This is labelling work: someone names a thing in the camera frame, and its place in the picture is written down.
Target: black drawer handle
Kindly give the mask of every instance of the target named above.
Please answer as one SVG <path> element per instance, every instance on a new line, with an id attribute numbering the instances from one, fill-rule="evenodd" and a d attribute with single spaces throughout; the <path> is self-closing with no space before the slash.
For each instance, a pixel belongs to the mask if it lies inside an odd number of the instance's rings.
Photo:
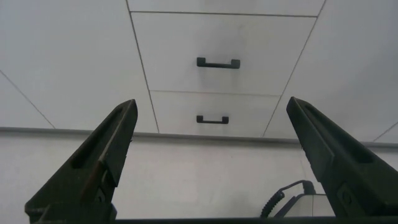
<path id="1" fill-rule="evenodd" d="M 238 59 L 232 59 L 230 64 L 206 63 L 206 58 L 198 57 L 197 67 L 238 69 L 241 67 L 241 61 Z"/>
<path id="2" fill-rule="evenodd" d="M 197 116 L 197 123 L 200 124 L 228 124 L 229 123 L 229 117 L 223 117 L 221 121 L 204 121 L 202 115 Z"/>

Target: black cable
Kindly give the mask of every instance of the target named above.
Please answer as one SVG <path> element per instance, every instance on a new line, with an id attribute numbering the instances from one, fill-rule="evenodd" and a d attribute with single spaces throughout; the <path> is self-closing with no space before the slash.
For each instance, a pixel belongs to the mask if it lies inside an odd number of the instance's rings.
<path id="1" fill-rule="evenodd" d="M 289 189 L 293 186 L 296 186 L 297 184 L 303 183 L 303 188 L 304 188 L 304 194 L 306 195 L 315 195 L 316 191 L 313 187 L 313 184 L 309 180 L 299 180 L 294 182 L 293 184 L 290 184 L 286 187 L 282 187 L 279 189 L 266 203 L 264 208 L 262 208 L 260 218 L 267 218 L 269 214 L 271 213 L 272 209 L 280 202 L 284 197 L 285 194 L 283 193 L 284 190 Z"/>

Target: white wall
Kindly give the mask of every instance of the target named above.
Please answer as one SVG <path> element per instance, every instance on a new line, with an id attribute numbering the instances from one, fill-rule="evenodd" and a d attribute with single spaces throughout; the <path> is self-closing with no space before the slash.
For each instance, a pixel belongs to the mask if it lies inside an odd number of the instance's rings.
<path id="1" fill-rule="evenodd" d="M 24 204 L 86 136 L 0 133 L 0 222 L 28 223 Z M 398 167 L 398 153 L 378 154 Z M 298 146 L 135 138 L 113 203 L 118 218 L 258 217 L 279 188 L 310 179 Z M 302 192 L 286 192 L 286 200 Z"/>

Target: white cabinet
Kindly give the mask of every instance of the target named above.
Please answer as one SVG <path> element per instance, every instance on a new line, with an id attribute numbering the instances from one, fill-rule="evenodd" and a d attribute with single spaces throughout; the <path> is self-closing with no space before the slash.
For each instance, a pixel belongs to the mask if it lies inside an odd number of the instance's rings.
<path id="1" fill-rule="evenodd" d="M 379 137 L 376 142 L 398 143 L 398 125 L 394 125 L 390 130 Z"/>
<path id="2" fill-rule="evenodd" d="M 281 95 L 315 18 L 132 13 L 149 90 Z M 197 66 L 230 64 L 239 69 Z"/>
<path id="3" fill-rule="evenodd" d="M 296 138 L 291 96 L 317 107 L 359 141 L 397 122 L 398 1 L 327 1 L 265 133 Z"/>
<path id="4" fill-rule="evenodd" d="M 152 91 L 150 94 L 160 133 L 201 136 L 259 138 L 279 99 L 214 93 Z M 203 121 L 198 121 L 197 116 L 202 116 Z"/>
<path id="5" fill-rule="evenodd" d="M 52 128 L 45 118 L 0 73 L 0 127 Z"/>
<path id="6" fill-rule="evenodd" d="M 131 11 L 317 16 L 324 0 L 127 0 Z"/>
<path id="7" fill-rule="evenodd" d="M 134 98 L 136 131 L 157 132 L 125 1 L 2 1 L 0 68 L 56 128 L 95 129 Z"/>

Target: drawer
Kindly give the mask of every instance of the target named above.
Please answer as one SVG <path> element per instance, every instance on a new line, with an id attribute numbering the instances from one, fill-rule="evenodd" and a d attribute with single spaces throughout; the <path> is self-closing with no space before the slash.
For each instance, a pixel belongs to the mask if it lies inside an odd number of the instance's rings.
<path id="1" fill-rule="evenodd" d="M 149 90 L 281 95 L 315 18 L 132 13 Z M 240 61 L 238 69 L 197 66 Z"/>
<path id="2" fill-rule="evenodd" d="M 279 97 L 152 91 L 159 132 L 202 136 L 262 137 Z M 198 123 L 221 122 L 227 124 Z"/>
<path id="3" fill-rule="evenodd" d="M 131 11 L 317 16 L 323 0 L 128 0 Z"/>

